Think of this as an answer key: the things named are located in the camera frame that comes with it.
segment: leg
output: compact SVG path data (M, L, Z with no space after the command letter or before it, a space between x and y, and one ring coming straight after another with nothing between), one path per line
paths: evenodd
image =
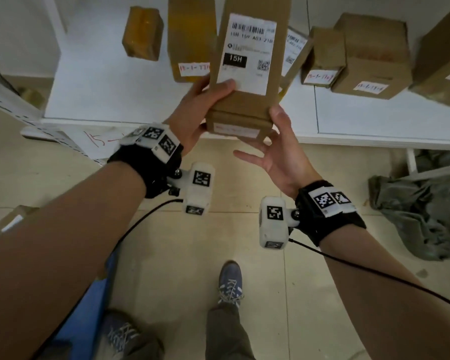
M254 360L250 340L240 324L243 298L240 266L227 261L219 277L220 300L208 312L206 360Z
M164 346L155 333L139 331L130 316L120 311L109 311L103 318L102 334L116 353L126 360L162 360Z

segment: hand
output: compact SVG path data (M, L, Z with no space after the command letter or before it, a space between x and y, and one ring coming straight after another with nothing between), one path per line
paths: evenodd
M252 139L240 139L258 149L264 156L235 150L234 156L265 170L271 181L288 197L297 198L299 189L322 179L312 167L292 130L290 118L280 105L270 108L271 120L280 133L270 133L271 145Z
M210 83L210 75L196 81L173 114L164 121L183 145L182 155L185 156L197 144L200 135L206 130L202 121L208 110L220 99L235 90L235 81L228 79L216 84L213 88L204 90Z

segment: white wall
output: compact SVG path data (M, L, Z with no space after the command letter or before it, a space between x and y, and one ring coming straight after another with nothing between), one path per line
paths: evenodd
M67 23L76 0L57 0ZM0 72L53 77L60 57L42 0L0 0Z

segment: barcode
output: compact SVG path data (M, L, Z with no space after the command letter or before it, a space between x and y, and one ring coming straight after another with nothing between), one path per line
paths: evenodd
M259 71L268 72L270 67L270 60L258 60L257 69Z
M292 39L294 42L300 42L300 39L299 38L296 38L295 36L293 36L293 35L289 35L288 36L288 39Z
M237 22L232 23L232 29L238 29L243 32L249 32L252 34L261 34L261 35L265 34L264 28L259 28L257 26L252 26L252 25L239 24Z

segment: taped cardboard box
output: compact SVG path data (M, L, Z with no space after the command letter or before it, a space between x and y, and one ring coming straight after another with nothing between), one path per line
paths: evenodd
M420 41L410 90L450 106L450 12Z
M285 53L283 55L282 79L280 80L282 91L288 90L288 87L292 84L295 76L300 72L309 56L312 47L313 41L310 37L288 27Z
M278 88L291 0L225 0L210 86L229 78L236 89L207 113L210 133L263 140Z
M7 214L4 218L0 220L0 234L11 229L17 223L22 221L26 216L31 215L33 212L37 211L36 207L28 207L19 205L13 209L12 212Z
M215 0L168 0L168 57L175 82L207 75L216 41Z
M344 13L334 28L345 35L346 67L332 92L388 100L412 84L404 22Z
M157 61L163 31L164 22L156 8L132 6L122 39L126 55Z
M302 67L302 84L330 86L347 65L345 37L342 31L313 27L313 49Z

